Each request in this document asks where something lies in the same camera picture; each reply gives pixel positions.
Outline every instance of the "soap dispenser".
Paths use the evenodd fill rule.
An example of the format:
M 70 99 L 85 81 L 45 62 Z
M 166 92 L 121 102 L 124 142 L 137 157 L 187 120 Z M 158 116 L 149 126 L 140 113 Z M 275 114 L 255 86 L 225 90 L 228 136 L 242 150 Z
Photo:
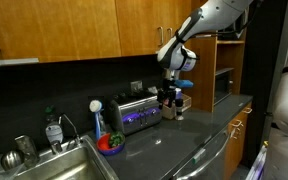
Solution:
M 93 100 L 90 103 L 90 110 L 95 114 L 95 135 L 96 139 L 100 139 L 104 134 L 106 134 L 106 128 L 103 116 L 101 115 L 102 103 L 98 100 Z
M 49 124 L 46 126 L 45 133 L 48 141 L 52 144 L 55 141 L 59 141 L 60 143 L 63 141 L 63 131 L 62 127 L 58 122 L 57 116 L 55 114 L 54 106 L 49 106 L 45 109 L 46 121 Z

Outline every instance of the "gray countertop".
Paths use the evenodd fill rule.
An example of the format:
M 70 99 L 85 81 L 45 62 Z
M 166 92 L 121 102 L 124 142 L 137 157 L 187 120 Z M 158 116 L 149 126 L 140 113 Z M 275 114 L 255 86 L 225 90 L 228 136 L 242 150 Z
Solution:
M 183 121 L 161 123 L 126 137 L 124 149 L 106 156 L 121 180 L 169 179 L 250 101 L 251 96 L 231 95 L 213 113 L 190 108 Z

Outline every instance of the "stainless steel sink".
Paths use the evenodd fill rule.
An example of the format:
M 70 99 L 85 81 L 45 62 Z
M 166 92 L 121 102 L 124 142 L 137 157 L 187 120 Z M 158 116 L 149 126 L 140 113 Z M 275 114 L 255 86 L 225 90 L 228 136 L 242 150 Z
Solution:
M 81 140 L 81 145 L 77 146 L 74 141 L 62 144 L 63 152 L 58 155 L 53 155 L 51 150 L 40 153 L 39 163 L 20 171 L 14 179 L 118 179 L 92 139 L 85 135 Z

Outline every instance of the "red bowl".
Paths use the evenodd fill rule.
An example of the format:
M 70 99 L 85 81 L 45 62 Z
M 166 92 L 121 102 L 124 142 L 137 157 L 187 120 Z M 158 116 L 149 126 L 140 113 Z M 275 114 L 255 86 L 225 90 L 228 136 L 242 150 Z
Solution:
M 107 134 L 103 135 L 96 143 L 97 149 L 102 154 L 107 155 L 107 156 L 120 152 L 124 148 L 124 144 L 125 144 L 125 137 L 123 137 L 122 144 L 120 144 L 114 148 L 110 148 L 110 146 L 108 144 L 109 138 L 110 138 L 110 133 L 107 133 Z

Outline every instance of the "wall outlet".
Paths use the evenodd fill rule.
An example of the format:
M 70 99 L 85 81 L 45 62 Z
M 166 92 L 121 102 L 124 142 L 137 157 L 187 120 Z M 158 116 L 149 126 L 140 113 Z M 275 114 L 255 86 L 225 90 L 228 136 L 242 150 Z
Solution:
M 138 92 L 140 90 L 143 90 L 142 81 L 133 81 L 133 82 L 131 82 L 131 91 L 132 92 Z

